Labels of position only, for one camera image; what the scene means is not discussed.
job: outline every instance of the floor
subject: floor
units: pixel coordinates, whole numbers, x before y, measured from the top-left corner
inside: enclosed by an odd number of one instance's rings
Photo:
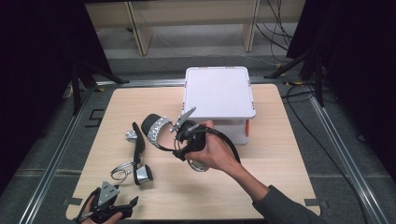
[[[273,24],[267,26],[270,30],[274,28]],[[292,35],[296,24],[288,23],[284,27]],[[262,25],[260,28],[271,38],[271,32]],[[192,66],[245,66],[252,82],[274,83],[281,96],[285,96],[290,89],[285,83],[299,81],[300,65],[280,78],[263,78],[290,59],[285,57],[285,50],[272,45],[257,28],[251,52],[245,52],[243,48],[239,25],[155,27],[154,32],[148,54],[141,56],[133,34],[126,29],[97,31],[113,73],[131,80],[123,88],[179,85],[186,69]],[[288,47],[282,36],[275,35],[275,41],[284,48]],[[0,198],[0,223],[23,223],[26,220],[24,212],[31,203],[36,203],[38,207],[29,219],[33,220],[31,223],[72,223],[64,216],[67,208],[65,204],[73,195],[98,130],[98,126],[95,126],[97,119],[94,118],[103,117],[111,92],[117,88],[103,77],[95,78],[102,86],[93,92],[81,87],[81,94],[87,101],[84,101],[86,104],[77,119],[72,116],[72,97],[68,97],[69,90],[65,90],[64,102],[53,116],[53,122],[43,130],[42,138],[37,140]],[[381,223],[373,217],[373,207],[379,208],[386,218],[382,223],[396,223],[395,183],[370,147],[357,138],[359,130],[338,103],[331,85],[326,85],[324,90],[324,111],[375,198],[375,204],[363,205],[368,223]],[[291,94],[305,91],[306,86],[296,87]],[[290,97],[289,102],[286,98],[284,100],[306,170],[321,202],[322,216],[328,223],[364,223],[357,200],[359,197],[342,174],[346,174],[347,179],[353,178],[347,173],[347,167],[340,160],[332,139],[323,127],[314,102],[308,93]],[[69,124],[74,119],[77,125],[66,141],[64,134],[70,130]],[[47,174],[46,171],[53,164],[53,158],[59,159],[55,173],[46,189],[38,189],[42,176]],[[334,164],[340,167],[341,173]],[[40,200],[32,202],[32,196],[38,191],[42,193]]]

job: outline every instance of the cable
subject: cable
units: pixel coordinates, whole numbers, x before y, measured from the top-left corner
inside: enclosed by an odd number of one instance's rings
[[[283,47],[282,45],[278,44],[277,42],[275,42],[275,40],[273,38],[268,37],[259,27],[258,24],[256,24],[257,29],[260,31],[260,33],[262,33],[262,35],[271,42],[271,44],[275,44],[278,47],[282,48],[283,50],[288,50],[287,48]]]
[[[325,146],[323,146],[319,140],[314,136],[314,134],[305,126],[305,124],[303,123],[303,121],[300,119],[300,117],[297,115],[297,112],[294,110],[293,106],[291,105],[291,102],[289,101],[289,97],[291,96],[291,90],[297,86],[292,86],[289,90],[288,93],[286,94],[286,101],[291,109],[291,111],[293,112],[294,116],[297,118],[297,120],[300,121],[300,123],[303,125],[303,127],[306,129],[306,131],[314,138],[314,140],[318,143],[318,145],[323,149],[323,151],[325,152],[325,154],[327,155],[327,157],[329,158],[329,160],[332,162],[332,164],[334,165],[334,167],[337,169],[337,171],[341,174],[341,176],[345,179],[345,181],[348,183],[348,185],[350,186],[350,188],[352,189],[353,193],[355,194],[355,197],[358,201],[359,207],[361,209],[361,213],[363,215],[363,219],[364,219],[364,223],[367,224],[367,216],[364,212],[364,208],[363,208],[363,204],[361,201],[361,198],[359,197],[359,193],[358,191],[353,187],[352,183],[350,182],[350,180],[347,178],[347,176],[344,174],[344,172],[341,170],[340,166],[335,162],[335,160],[332,158],[332,155],[330,155],[329,151],[327,150],[327,148]]]

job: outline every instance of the white box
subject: white box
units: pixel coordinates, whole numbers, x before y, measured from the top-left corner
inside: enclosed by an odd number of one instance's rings
[[[248,121],[256,116],[246,67],[192,67],[186,71],[182,113],[196,107],[190,119],[212,119],[215,129],[234,144],[248,143]]]

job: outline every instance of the black object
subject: black object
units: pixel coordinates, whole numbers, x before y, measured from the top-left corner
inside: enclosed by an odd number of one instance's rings
[[[141,163],[143,151],[145,150],[145,139],[140,132],[139,126],[134,122],[132,124],[134,132],[137,135],[134,147],[134,183],[139,186],[147,181],[153,180],[151,169],[148,165],[137,168],[137,164]]]
[[[396,183],[396,1],[352,2],[327,77]]]
[[[78,216],[74,220],[77,223],[80,223],[85,219],[90,218],[95,223],[104,223],[118,212],[122,213],[121,219],[130,217],[133,213],[133,208],[137,205],[139,197],[132,199],[129,204],[115,206],[114,202],[117,200],[118,189],[118,185],[113,187],[105,181],[101,189],[97,188],[90,194],[81,207]],[[87,216],[84,216],[82,212],[84,211],[91,197],[94,197],[94,199],[91,204],[90,213]]]
[[[161,117],[159,115],[150,114],[145,118],[145,120],[143,120],[141,127],[142,127],[143,133],[147,137],[149,137],[149,130],[150,130],[151,126],[160,118]],[[197,124],[195,121],[189,120],[189,119],[186,120],[180,126],[180,128],[177,129],[177,135],[175,137],[175,141],[178,141],[180,143],[187,141],[187,145],[185,147],[179,148],[179,149],[177,149],[177,148],[171,149],[171,148],[163,147],[163,146],[159,145],[158,143],[153,144],[153,145],[155,147],[157,147],[158,149],[161,149],[164,151],[172,151],[172,153],[175,155],[175,157],[181,159],[182,161],[185,161],[186,160],[185,155],[187,153],[193,152],[193,151],[201,151],[205,148],[205,145],[206,145],[205,134],[206,133],[213,133],[213,134],[217,135],[218,137],[220,137],[221,139],[223,139],[228,144],[228,146],[231,148],[235,159],[239,163],[241,163],[235,145],[224,133],[221,133],[215,129],[208,128],[204,125]]]
[[[308,80],[315,74],[316,79],[316,95],[319,104],[323,106],[322,100],[322,63],[325,57],[326,49],[332,44],[332,40],[336,30],[341,26],[341,20],[344,18],[348,3],[341,0],[325,1],[306,1],[303,9],[301,20],[297,26],[296,36],[290,43],[288,57],[294,60],[284,67],[280,68],[266,78],[277,78],[286,73],[299,63],[304,63],[300,71],[300,78]]]

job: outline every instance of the wooden table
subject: wooden table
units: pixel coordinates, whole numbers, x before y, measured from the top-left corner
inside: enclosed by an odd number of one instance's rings
[[[110,171],[131,161],[134,144],[125,140],[132,122],[139,126],[155,113],[173,121],[181,113],[184,87],[115,90],[93,142],[76,186],[74,198],[86,199],[104,180],[120,184],[116,204],[127,204],[139,196],[132,219],[254,219],[262,216],[252,207],[249,196],[223,172],[193,171],[170,152],[146,141],[143,163],[150,166],[154,180],[140,187],[130,175],[123,182]],[[261,182],[274,185],[295,202],[315,199],[300,150],[275,85],[252,85],[257,115],[250,121],[249,143],[237,146],[242,164]],[[319,214],[318,206],[310,206]],[[80,206],[69,205],[66,216],[73,218]]]

